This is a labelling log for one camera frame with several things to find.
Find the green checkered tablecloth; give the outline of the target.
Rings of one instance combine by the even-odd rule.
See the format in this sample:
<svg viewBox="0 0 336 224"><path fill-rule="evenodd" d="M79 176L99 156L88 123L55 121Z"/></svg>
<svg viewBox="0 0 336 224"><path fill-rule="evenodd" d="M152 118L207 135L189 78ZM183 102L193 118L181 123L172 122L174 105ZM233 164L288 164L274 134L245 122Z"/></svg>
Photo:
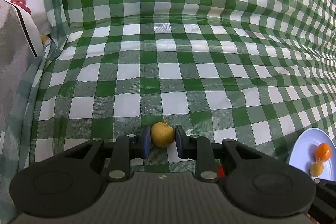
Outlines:
<svg viewBox="0 0 336 224"><path fill-rule="evenodd" d="M307 128L335 138L335 0L43 1L52 40L1 133L1 223L25 166L146 124L281 160Z"/></svg>

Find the small orange tangerine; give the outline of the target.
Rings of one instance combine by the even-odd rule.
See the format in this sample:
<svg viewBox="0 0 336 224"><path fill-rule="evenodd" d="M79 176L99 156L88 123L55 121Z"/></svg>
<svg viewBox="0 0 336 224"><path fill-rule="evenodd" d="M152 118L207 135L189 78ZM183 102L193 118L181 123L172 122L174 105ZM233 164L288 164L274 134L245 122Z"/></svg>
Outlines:
<svg viewBox="0 0 336 224"><path fill-rule="evenodd" d="M321 143L314 153L316 162L326 162L331 157L331 147L327 143Z"/></svg>

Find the light blue plate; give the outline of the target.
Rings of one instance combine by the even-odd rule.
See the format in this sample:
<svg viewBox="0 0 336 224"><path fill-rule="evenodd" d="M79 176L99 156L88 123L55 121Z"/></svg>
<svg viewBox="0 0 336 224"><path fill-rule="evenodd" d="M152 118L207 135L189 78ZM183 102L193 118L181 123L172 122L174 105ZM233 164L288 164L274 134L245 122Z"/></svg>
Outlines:
<svg viewBox="0 0 336 224"><path fill-rule="evenodd" d="M331 157L327 162L323 163L324 169L318 178L335 181L335 144L319 128L309 128L298 137L286 162L310 176L310 166L315 163L315 150L322 143L330 146Z"/></svg>

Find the grey patterned pillow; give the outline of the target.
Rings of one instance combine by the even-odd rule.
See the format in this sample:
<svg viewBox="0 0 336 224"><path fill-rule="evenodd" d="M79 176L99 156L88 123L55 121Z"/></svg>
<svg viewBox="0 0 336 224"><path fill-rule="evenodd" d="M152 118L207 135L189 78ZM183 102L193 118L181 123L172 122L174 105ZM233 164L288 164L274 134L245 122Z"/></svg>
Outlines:
<svg viewBox="0 0 336 224"><path fill-rule="evenodd" d="M1 130L20 80L50 32L43 0L1 0Z"/></svg>

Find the red tomato lower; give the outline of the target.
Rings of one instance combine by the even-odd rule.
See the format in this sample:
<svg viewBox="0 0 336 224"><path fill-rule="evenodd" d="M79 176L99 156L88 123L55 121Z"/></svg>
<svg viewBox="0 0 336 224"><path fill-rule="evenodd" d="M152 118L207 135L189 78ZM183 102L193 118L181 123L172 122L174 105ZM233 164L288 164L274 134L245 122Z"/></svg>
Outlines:
<svg viewBox="0 0 336 224"><path fill-rule="evenodd" d="M225 174L224 174L224 170L223 170L223 168L222 168L221 165L217 166L217 170L218 170L218 175L219 175L220 177L224 177L224 176L225 176Z"/></svg>

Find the yellow longan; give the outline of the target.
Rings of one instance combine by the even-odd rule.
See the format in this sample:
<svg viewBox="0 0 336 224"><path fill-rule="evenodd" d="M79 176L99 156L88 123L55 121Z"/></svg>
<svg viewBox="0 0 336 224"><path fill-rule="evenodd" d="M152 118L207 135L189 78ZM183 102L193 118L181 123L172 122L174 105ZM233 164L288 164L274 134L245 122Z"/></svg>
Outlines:
<svg viewBox="0 0 336 224"><path fill-rule="evenodd" d="M319 161L311 165L309 172L312 177L318 177L323 173L323 170L324 170L323 162Z"/></svg>
<svg viewBox="0 0 336 224"><path fill-rule="evenodd" d="M169 147L175 140L174 129L163 119L151 127L151 140L157 147Z"/></svg>

